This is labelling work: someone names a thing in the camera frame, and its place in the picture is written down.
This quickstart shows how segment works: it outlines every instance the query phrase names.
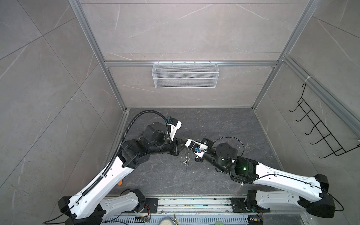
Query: white cable tie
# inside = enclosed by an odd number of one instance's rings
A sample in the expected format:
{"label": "white cable tie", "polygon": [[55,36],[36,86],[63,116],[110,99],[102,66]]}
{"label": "white cable tie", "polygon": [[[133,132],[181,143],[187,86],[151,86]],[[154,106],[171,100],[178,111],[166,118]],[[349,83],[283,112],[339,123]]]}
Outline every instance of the white cable tie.
{"label": "white cable tie", "polygon": [[306,80],[304,81],[304,83],[306,83],[306,81],[311,78],[312,76],[307,76]]}

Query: black wire hook rack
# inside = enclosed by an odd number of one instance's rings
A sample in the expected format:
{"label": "black wire hook rack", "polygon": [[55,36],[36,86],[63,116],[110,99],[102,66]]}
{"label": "black wire hook rack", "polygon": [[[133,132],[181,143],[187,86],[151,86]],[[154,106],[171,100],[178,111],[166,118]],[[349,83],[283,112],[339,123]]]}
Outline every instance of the black wire hook rack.
{"label": "black wire hook rack", "polygon": [[[331,131],[326,127],[326,125],[323,123],[323,121],[318,117],[318,115],[317,115],[317,114],[314,112],[314,110],[309,106],[309,104],[305,101],[305,99],[303,99],[302,96],[304,95],[306,83],[303,83],[301,87],[304,87],[304,89],[302,90],[302,94],[301,94],[301,97],[300,97],[299,101],[297,101],[297,107],[296,107],[293,111],[291,111],[291,110],[289,110],[289,111],[290,111],[290,112],[294,112],[298,107],[300,107],[300,108],[302,109],[302,111],[305,113],[305,116],[302,117],[300,120],[296,120],[296,121],[297,121],[297,122],[300,122],[300,121],[302,121],[305,117],[307,117],[307,118],[309,118],[309,120],[310,120],[311,123],[313,124],[313,127],[312,127],[310,133],[308,133],[308,134],[305,133],[305,134],[306,134],[306,135],[309,135],[309,134],[312,133],[312,131],[313,131],[314,129],[317,129],[317,131],[318,131],[319,134],[321,135],[322,138],[321,138],[320,140],[318,140],[318,141],[315,142],[315,143],[310,143],[310,144],[314,145],[314,144],[317,144],[317,143],[319,143],[320,141],[324,140],[324,141],[326,142],[326,144],[329,146],[329,148],[331,149],[332,153],[330,153],[330,154],[328,154],[327,156],[324,156],[324,157],[320,157],[320,156],[319,156],[319,158],[324,159],[324,158],[326,158],[326,157],[328,157],[328,156],[330,156],[330,155],[332,155],[332,154],[334,154],[335,156],[340,156],[340,155],[342,155],[342,154],[345,154],[345,153],[350,152],[351,150],[354,150],[354,149],[356,149],[356,148],[359,148],[359,147],[360,147],[360,144],[358,144],[356,147],[354,147],[354,148],[352,148],[352,149],[350,149],[350,150],[347,150],[347,151],[342,147],[342,145],[341,145],[341,144],[338,142],[338,140],[334,137],[334,135],[331,133]],[[302,103],[306,104],[307,107],[310,109],[308,112],[306,112],[306,111],[304,110],[304,108],[301,106]],[[316,118],[319,120],[318,122],[315,123],[315,122],[309,117],[309,113],[310,113],[310,112],[313,112],[313,114],[314,114],[314,115],[316,116]],[[320,129],[317,127],[317,126],[319,126],[319,125],[323,125],[329,133],[328,133],[327,135],[324,135],[324,134],[320,131]],[[340,146],[340,148],[339,148],[338,150],[334,150],[334,149],[330,146],[329,142],[326,140],[327,137],[333,138],[333,139],[338,143],[338,145]]]}

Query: white mesh basket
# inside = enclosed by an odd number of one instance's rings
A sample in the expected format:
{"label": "white mesh basket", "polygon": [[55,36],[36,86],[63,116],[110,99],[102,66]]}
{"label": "white mesh basket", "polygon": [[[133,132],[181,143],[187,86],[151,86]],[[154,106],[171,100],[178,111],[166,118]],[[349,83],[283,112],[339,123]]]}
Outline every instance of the white mesh basket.
{"label": "white mesh basket", "polygon": [[216,87],[216,63],[154,63],[152,75],[156,88]]}

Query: aluminum frame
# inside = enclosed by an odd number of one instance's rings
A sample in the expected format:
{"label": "aluminum frame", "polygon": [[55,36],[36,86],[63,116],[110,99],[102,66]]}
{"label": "aluminum frame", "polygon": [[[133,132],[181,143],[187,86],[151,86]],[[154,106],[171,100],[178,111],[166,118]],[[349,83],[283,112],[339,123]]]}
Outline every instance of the aluminum frame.
{"label": "aluminum frame", "polygon": [[106,79],[109,82],[109,85],[112,89],[112,91],[114,92],[114,95],[116,97],[117,102],[120,105],[120,108],[122,109],[123,112],[125,112],[126,107],[124,104],[123,99],[121,98],[120,92],[116,86],[116,83],[114,81],[114,78],[112,77],[111,73],[109,72],[108,68],[105,66],[104,62],[104,57],[100,51],[99,45],[97,44],[95,37],[90,29],[89,23],[87,22],[87,19],[85,17],[84,11],[81,8],[81,5],[79,3],[78,0],[69,0],[69,3],[75,13],[75,16],[77,18],[77,20],[80,23],[80,26],[82,28],[82,30],[84,31],[84,34],[91,46],[91,49],[93,50],[96,59],[99,62],[99,65],[101,67],[101,69],[103,70]]}
{"label": "aluminum frame", "polygon": [[134,61],[105,61],[106,67],[126,67],[126,66],[153,66],[154,63],[217,63],[218,66],[272,66],[278,64],[274,60],[188,60],[188,61],[154,61],[154,60],[134,60]]}
{"label": "aluminum frame", "polygon": [[288,42],[286,43],[283,51],[281,52],[281,54],[279,56],[278,65],[270,72],[270,74],[269,74],[268,78],[266,79],[264,85],[262,86],[258,96],[256,97],[256,99],[251,107],[253,110],[256,110],[258,108],[261,100],[264,98],[264,96],[265,96],[267,90],[269,89],[271,83],[273,82],[275,76],[279,72],[280,67],[284,63],[284,61],[283,61],[284,55],[289,54],[289,52],[295,45],[297,39],[299,38],[300,34],[306,27],[307,23],[309,22],[311,16],[315,12],[315,10],[320,2],[321,2],[321,0],[310,0],[308,2],[308,4],[306,5],[304,12],[301,14],[301,17],[300,17],[299,21],[297,22],[294,31],[290,35]]}
{"label": "aluminum frame", "polygon": [[284,55],[286,65],[296,73],[323,100],[329,108],[360,138],[360,118],[351,112],[342,102],[325,88],[315,77],[303,69],[289,55]]}

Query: metal basket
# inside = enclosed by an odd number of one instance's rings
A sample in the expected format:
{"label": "metal basket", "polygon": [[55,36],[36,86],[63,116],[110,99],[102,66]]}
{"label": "metal basket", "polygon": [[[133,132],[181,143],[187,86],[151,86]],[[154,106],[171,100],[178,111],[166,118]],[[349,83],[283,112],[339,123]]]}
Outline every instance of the metal basket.
{"label": "metal basket", "polygon": [[152,75],[156,88],[216,87],[216,63],[154,63]]}

